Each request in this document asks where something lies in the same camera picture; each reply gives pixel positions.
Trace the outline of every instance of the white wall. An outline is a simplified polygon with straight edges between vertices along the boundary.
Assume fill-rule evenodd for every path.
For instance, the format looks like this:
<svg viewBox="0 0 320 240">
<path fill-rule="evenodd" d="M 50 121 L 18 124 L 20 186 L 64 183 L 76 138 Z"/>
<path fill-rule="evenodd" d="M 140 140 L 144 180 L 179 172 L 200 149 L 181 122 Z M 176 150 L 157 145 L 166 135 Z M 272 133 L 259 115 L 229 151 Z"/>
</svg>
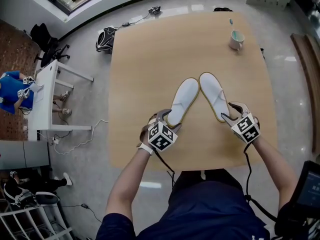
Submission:
<svg viewBox="0 0 320 240">
<path fill-rule="evenodd" d="M 0 0 L 0 19 L 19 30 L 30 32 L 45 23 L 50 34 L 61 38 L 83 22 L 131 0 L 91 0 L 69 16 L 48 0 Z"/>
</svg>

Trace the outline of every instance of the white table leg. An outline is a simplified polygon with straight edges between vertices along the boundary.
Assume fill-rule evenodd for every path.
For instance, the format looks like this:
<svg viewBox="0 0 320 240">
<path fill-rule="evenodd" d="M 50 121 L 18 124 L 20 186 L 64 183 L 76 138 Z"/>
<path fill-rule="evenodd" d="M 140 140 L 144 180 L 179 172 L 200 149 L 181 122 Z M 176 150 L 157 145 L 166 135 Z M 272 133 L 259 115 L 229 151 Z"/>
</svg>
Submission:
<svg viewBox="0 0 320 240">
<path fill-rule="evenodd" d="M 69 88 L 71 88 L 71 89 L 74 89 L 74 88 L 75 88 L 75 86 L 74 86 L 73 84 L 70 84 L 70 83 L 61 81 L 61 80 L 59 80 L 59 79 L 55 79 L 55 83 L 58 84 L 58 85 L 61 85 L 61 86 L 69 87 Z"/>
<path fill-rule="evenodd" d="M 67 71 L 67 72 L 69 72 L 71 74 L 74 74 L 74 75 L 76 75 L 76 76 L 78 76 L 80 78 L 87 79 L 87 80 L 89 80 L 91 82 L 94 81 L 93 77 L 85 75 L 85 74 L 82 74 L 82 73 L 79 73 L 76 70 L 74 70 L 73 68 L 71 68 L 71 67 L 69 67 L 69 66 L 67 66 L 67 65 L 65 65 L 65 64 L 63 64 L 61 62 L 57 62 L 57 65 L 58 65 L 58 68 L 62 68 L 63 70 L 65 70 L 65 71 Z"/>
<path fill-rule="evenodd" d="M 72 131 L 72 130 L 92 130 L 92 126 L 79 126 L 79 125 L 61 125 L 61 124 L 52 124 L 50 130 L 55 131 Z"/>
</svg>

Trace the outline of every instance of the blue t-shirt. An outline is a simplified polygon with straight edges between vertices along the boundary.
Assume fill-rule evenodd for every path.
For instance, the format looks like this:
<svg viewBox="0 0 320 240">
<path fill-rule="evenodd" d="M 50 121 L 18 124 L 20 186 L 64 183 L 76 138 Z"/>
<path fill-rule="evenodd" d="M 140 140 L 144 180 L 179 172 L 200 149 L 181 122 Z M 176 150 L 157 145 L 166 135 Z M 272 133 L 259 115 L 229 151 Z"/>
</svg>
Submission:
<svg viewBox="0 0 320 240">
<path fill-rule="evenodd" d="M 96 240 L 269 240 L 264 226 L 242 191 L 221 182 L 205 181 L 172 196 L 160 221 L 137 237 L 126 216 L 106 215 Z"/>
<path fill-rule="evenodd" d="M 30 87 L 31 84 L 23 84 L 23 81 L 19 79 L 19 71 L 5 72 L 0 78 L 0 98 L 3 98 L 3 102 L 0 103 L 0 108 L 14 114 L 15 103 L 19 100 L 18 91 Z M 32 109 L 34 102 L 34 93 L 30 90 L 28 98 L 23 100 L 21 107 Z"/>
</svg>

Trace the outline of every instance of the mug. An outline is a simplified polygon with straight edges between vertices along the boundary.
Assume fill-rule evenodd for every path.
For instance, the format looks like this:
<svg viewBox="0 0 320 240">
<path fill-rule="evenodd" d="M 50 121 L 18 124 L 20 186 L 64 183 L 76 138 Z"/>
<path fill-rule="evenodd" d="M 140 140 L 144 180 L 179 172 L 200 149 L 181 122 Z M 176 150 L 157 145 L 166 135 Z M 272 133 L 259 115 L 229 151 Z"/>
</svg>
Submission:
<svg viewBox="0 0 320 240">
<path fill-rule="evenodd" d="M 245 35 L 242 34 L 240 31 L 238 30 L 233 30 L 231 32 L 231 37 L 230 37 L 230 41 L 229 41 L 229 46 L 237 51 L 240 51 L 242 49 L 242 47 L 244 46 L 243 43 L 245 41 Z"/>
</svg>

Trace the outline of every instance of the white desk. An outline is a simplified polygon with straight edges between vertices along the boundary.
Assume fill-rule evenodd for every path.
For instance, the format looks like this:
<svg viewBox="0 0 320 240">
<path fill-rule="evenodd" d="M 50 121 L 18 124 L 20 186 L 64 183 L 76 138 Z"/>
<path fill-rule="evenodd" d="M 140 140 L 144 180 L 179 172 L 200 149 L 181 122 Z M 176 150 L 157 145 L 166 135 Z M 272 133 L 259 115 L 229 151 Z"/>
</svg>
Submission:
<svg viewBox="0 0 320 240">
<path fill-rule="evenodd" d="M 55 84 L 72 89 L 74 88 L 72 84 L 56 79 L 58 69 L 65 70 L 91 82 L 94 81 L 91 76 L 79 73 L 71 67 L 58 62 L 57 60 L 51 62 L 37 75 L 35 80 L 38 86 L 43 86 L 43 99 L 39 100 L 38 102 L 33 100 L 33 108 L 28 118 L 29 129 L 52 131 L 92 130 L 92 126 L 61 125 L 52 123 L 52 107 Z"/>
</svg>

